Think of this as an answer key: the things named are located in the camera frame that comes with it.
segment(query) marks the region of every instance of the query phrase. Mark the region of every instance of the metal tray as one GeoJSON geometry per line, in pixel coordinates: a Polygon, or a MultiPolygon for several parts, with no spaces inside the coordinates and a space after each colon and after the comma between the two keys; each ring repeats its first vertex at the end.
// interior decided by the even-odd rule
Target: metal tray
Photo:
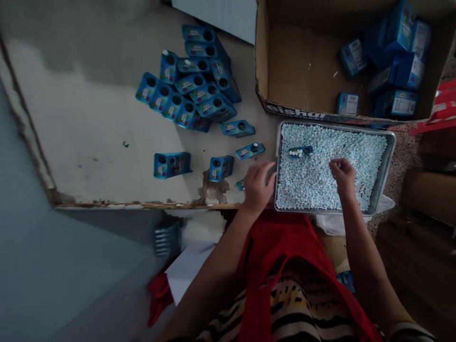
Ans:
{"type": "Polygon", "coordinates": [[[353,133],[365,133],[365,134],[370,134],[370,135],[383,135],[386,138],[387,142],[387,147],[385,152],[383,153],[381,157],[381,165],[379,168],[379,173],[377,175],[377,180],[375,181],[374,187],[372,189],[372,194],[370,195],[370,205],[369,209],[364,210],[362,212],[363,216],[369,217],[375,214],[375,211],[377,210],[377,205],[379,202],[380,195],[383,193],[383,189],[385,188],[385,183],[386,183],[386,178],[388,176],[388,170],[390,169],[391,165],[391,159],[393,157],[394,153],[394,147],[396,146],[396,135],[393,132],[390,131],[380,131],[380,130],[374,130],[370,128],[358,128],[358,127],[352,127],[352,126],[346,126],[342,124],[336,124],[336,123],[320,123],[320,122],[315,122],[315,121],[309,121],[309,120],[283,120],[278,127],[278,132],[277,132],[277,146],[276,146],[276,151],[275,155],[277,157],[277,177],[276,177],[276,182],[275,182],[275,195],[274,195],[274,209],[276,211],[281,211],[281,212],[303,212],[303,213],[312,213],[312,214],[328,214],[328,215],[337,215],[337,214],[342,214],[342,210],[335,210],[335,209],[302,209],[302,210],[293,210],[293,209],[279,209],[276,206],[277,202],[277,188],[279,185],[279,174],[280,174],[280,156],[281,156],[281,149],[282,149],[282,126],[284,124],[302,124],[306,126],[310,125],[319,125],[324,128],[332,128],[335,130],[340,130],[340,131],[345,131],[345,132],[353,132],[353,133]]]}

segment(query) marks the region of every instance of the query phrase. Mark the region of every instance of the white plastic bag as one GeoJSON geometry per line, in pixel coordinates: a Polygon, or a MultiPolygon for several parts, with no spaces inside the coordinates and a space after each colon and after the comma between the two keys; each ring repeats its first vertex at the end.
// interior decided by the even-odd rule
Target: white plastic bag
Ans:
{"type": "MultiPolygon", "coordinates": [[[[377,205],[376,214],[393,209],[396,202],[381,194],[377,205]]],[[[345,236],[345,225],[342,215],[316,215],[317,226],[324,230],[327,235],[345,236]]],[[[372,217],[364,217],[364,222],[369,222],[372,217]]]]}

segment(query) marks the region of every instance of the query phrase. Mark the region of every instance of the woman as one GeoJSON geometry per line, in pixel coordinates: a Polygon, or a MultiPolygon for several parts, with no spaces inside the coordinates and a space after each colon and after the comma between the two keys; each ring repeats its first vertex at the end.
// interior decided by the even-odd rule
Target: woman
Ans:
{"type": "Polygon", "coordinates": [[[355,197],[355,170],[337,181],[347,254],[361,305],[336,279],[307,216],[265,209],[274,162],[252,165],[246,199],[176,308],[159,341],[435,341],[400,303],[355,197]]]}

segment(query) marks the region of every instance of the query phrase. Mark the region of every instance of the hand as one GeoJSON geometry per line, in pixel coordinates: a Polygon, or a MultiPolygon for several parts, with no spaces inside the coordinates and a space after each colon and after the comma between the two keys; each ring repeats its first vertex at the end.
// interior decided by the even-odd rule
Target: hand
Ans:
{"type": "Polygon", "coordinates": [[[346,159],[333,159],[329,163],[332,176],[337,182],[337,192],[341,196],[355,195],[355,169],[346,159]]]}
{"type": "Polygon", "coordinates": [[[277,172],[271,173],[268,179],[266,175],[274,164],[274,161],[264,161],[249,167],[244,181],[246,199],[241,205],[242,209],[259,215],[266,207],[274,193],[277,172]]]}

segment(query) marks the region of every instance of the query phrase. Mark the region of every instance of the red fabric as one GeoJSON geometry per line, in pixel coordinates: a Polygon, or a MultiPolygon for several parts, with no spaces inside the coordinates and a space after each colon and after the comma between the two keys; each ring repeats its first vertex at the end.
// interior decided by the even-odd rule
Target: red fabric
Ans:
{"type": "Polygon", "coordinates": [[[239,342],[272,342],[270,294],[290,258],[294,261],[306,261],[326,279],[328,286],[349,312],[353,327],[361,341],[382,341],[359,303],[337,281],[331,261],[308,217],[303,214],[265,210],[250,230],[237,270],[238,278],[244,278],[247,284],[247,301],[239,342]],[[276,261],[282,259],[283,263],[276,280],[261,287],[276,261]]]}

